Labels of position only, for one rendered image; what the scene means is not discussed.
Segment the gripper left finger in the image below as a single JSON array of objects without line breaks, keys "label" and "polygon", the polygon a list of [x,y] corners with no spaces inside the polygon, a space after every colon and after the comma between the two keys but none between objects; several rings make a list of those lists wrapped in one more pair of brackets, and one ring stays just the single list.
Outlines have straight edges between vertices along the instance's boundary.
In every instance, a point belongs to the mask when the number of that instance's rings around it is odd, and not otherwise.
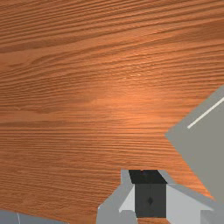
[{"label": "gripper left finger", "polygon": [[121,183],[98,206],[96,224],[138,224],[142,218],[150,218],[147,200],[136,199],[136,183],[146,180],[146,170],[121,170]]}]

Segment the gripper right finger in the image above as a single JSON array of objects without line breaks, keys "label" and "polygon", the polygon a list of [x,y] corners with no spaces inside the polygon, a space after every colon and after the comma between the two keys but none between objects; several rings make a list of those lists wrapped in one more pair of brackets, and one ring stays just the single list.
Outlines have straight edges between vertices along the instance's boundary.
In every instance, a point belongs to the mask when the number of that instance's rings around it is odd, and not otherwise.
[{"label": "gripper right finger", "polygon": [[177,184],[164,170],[162,182],[151,187],[150,208],[171,224],[224,224],[224,204]]}]

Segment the pale grey cabinet door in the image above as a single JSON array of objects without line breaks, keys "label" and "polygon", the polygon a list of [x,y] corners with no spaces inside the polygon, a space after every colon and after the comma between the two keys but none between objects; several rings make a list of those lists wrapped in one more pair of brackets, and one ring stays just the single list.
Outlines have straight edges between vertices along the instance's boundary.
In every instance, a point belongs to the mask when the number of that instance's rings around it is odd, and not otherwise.
[{"label": "pale grey cabinet door", "polygon": [[224,204],[224,85],[165,136],[211,195]]}]

